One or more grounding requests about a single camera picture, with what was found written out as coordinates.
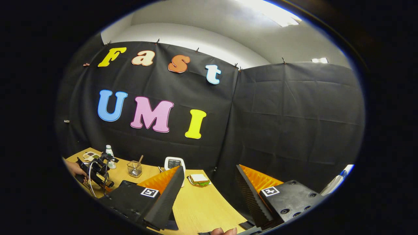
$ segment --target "ceiling light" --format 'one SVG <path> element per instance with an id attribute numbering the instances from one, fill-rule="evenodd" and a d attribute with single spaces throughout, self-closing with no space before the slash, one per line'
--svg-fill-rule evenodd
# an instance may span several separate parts
<path id="1" fill-rule="evenodd" d="M 247 5 L 248 7 L 259 11 L 263 15 L 269 17 L 282 27 L 289 25 L 298 25 L 297 21 L 302 21 L 296 15 L 263 0 L 235 0 Z"/>
<path id="2" fill-rule="evenodd" d="M 319 62 L 321 62 L 321 63 L 328 63 L 328 59 L 327 58 L 320 58 L 320 59 L 312 59 L 311 60 L 312 62 L 314 62 L 314 63 L 319 63 Z"/>

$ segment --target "table surface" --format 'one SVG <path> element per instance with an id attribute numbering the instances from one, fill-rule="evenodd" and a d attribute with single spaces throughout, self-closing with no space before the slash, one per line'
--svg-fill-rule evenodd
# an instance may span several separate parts
<path id="1" fill-rule="evenodd" d="M 101 154 L 93 148 L 85 149 L 73 156 L 67 158 L 70 162 L 76 162 L 77 157 L 84 161 L 83 154 L 86 152 Z M 141 183 L 142 181 L 153 177 L 160 173 L 156 166 L 142 165 L 142 175 L 138 178 L 132 177 L 128 174 L 127 164 L 129 161 L 119 159 L 116 163 L 116 169 L 109 169 L 109 180 L 114 181 L 112 187 L 115 189 L 120 185 L 122 180 L 130 182 Z M 190 174 L 204 174 L 203 170 L 186 169 L 186 176 Z M 180 189 L 173 205 L 173 213 L 179 230 L 160 230 L 148 228 L 155 232 L 165 235 L 178 234 L 198 234 L 199 232 L 210 232 L 215 228 L 221 227 L 224 231 L 237 227 L 237 232 L 243 232 L 244 229 L 239 226 L 240 223 L 247 220 L 239 214 L 219 193 L 213 183 L 205 187 L 192 185 L 188 179 L 184 179 L 184 187 Z M 86 187 L 82 186 L 91 196 L 91 192 Z M 103 188 L 93 187 L 94 193 L 97 197 L 103 196 Z"/>

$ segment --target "light blue letter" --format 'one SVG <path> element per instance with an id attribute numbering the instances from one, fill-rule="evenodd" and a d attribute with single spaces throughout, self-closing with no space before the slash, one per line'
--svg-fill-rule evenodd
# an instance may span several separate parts
<path id="1" fill-rule="evenodd" d="M 216 85 L 219 83 L 219 79 L 216 79 L 216 74 L 221 74 L 221 71 L 218 69 L 217 65 L 206 65 L 205 67 L 208 70 L 206 74 L 206 79 L 208 82 Z"/>
<path id="2" fill-rule="evenodd" d="M 109 97 L 112 95 L 112 92 L 109 90 L 101 90 L 100 91 L 100 100 L 99 106 L 97 108 L 97 113 L 99 117 L 108 122 L 114 122 L 119 119 L 120 114 L 122 112 L 122 105 L 123 100 L 128 97 L 128 94 L 125 92 L 117 92 L 116 95 L 116 105 L 115 110 L 113 113 L 107 112 L 107 102 L 109 101 Z"/>

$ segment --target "pink letter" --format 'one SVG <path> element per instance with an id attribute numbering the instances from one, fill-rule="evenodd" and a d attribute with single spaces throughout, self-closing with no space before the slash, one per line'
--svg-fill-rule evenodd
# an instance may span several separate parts
<path id="1" fill-rule="evenodd" d="M 135 117 L 131 122 L 131 127 L 142 128 L 141 117 L 144 120 L 145 128 L 149 129 L 151 124 L 155 121 L 153 130 L 157 132 L 167 133 L 170 129 L 168 128 L 168 115 L 170 110 L 174 107 L 174 104 L 170 101 L 161 101 L 154 111 L 151 110 L 150 101 L 147 97 L 138 96 L 135 98 L 137 103 Z"/>

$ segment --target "water bottle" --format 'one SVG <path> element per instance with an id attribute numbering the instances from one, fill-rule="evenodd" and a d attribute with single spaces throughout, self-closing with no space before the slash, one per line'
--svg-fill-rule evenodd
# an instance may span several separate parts
<path id="1" fill-rule="evenodd" d="M 112 147 L 110 145 L 106 145 L 106 153 L 113 156 Z M 110 160 L 107 166 L 110 169 L 115 169 L 116 168 L 116 163 L 114 161 Z"/>

